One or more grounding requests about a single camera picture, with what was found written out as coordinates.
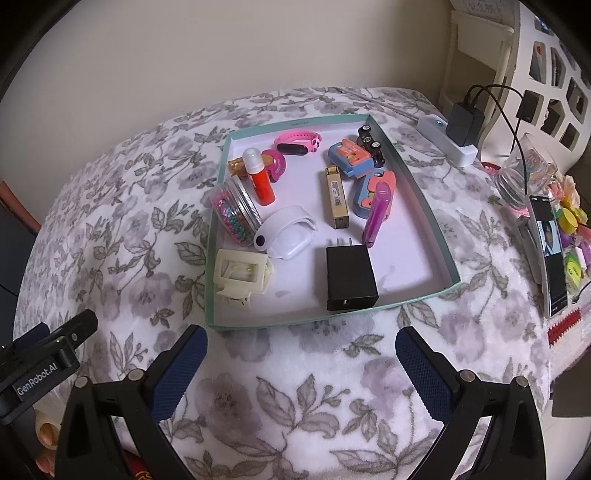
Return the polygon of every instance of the gray leaf pattern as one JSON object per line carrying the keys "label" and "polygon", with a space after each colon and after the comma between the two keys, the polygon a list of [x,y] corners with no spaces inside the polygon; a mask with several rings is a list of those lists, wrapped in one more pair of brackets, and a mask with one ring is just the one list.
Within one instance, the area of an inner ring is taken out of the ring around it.
{"label": "gray leaf pattern", "polygon": [[[209,354],[163,432],[198,478],[346,471],[401,480],[398,470],[418,464],[438,433],[395,358],[396,326],[408,325],[483,380],[524,375],[542,409],[549,348],[514,218],[482,169],[453,167],[418,134],[418,116],[435,107],[397,88],[262,93],[179,115],[113,147],[72,175],[45,219],[14,335],[41,321],[53,330],[91,308],[99,332],[78,350],[77,375],[112,381],[147,368],[187,323],[204,321],[206,195],[228,133],[343,113],[371,113],[389,136],[436,214],[462,283],[376,314],[210,334]],[[73,380],[56,389],[60,398]]]}

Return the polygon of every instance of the beige wall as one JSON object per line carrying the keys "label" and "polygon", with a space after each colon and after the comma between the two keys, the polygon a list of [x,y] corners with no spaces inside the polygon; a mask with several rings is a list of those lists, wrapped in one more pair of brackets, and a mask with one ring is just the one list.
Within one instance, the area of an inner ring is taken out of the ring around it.
{"label": "beige wall", "polygon": [[69,175],[178,113],[300,86],[435,100],[449,0],[82,0],[0,103],[0,179],[42,221]]}

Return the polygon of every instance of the red glue stick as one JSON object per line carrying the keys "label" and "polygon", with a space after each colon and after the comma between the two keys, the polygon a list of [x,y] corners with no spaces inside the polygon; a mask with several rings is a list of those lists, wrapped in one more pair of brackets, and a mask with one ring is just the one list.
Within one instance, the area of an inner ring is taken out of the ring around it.
{"label": "red glue stick", "polygon": [[275,201],[275,193],[265,170],[261,152],[256,148],[247,148],[242,154],[242,159],[259,203],[263,206],[270,205]]}

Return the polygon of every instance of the purple lighter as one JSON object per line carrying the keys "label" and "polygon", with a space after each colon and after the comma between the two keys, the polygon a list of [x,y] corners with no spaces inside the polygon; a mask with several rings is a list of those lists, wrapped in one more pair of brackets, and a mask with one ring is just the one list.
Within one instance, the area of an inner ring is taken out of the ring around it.
{"label": "purple lighter", "polygon": [[373,247],[391,201],[392,190],[390,190],[386,182],[379,181],[375,186],[374,196],[371,199],[369,217],[363,229],[362,242],[367,248]]}

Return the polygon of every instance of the smartphone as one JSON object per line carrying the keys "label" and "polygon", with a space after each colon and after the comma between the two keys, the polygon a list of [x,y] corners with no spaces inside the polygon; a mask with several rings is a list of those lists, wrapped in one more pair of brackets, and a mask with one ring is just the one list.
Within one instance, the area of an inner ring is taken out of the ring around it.
{"label": "smartphone", "polygon": [[538,249],[542,272],[544,316],[551,318],[569,304],[558,223],[548,197],[529,195],[527,200],[530,231]]}

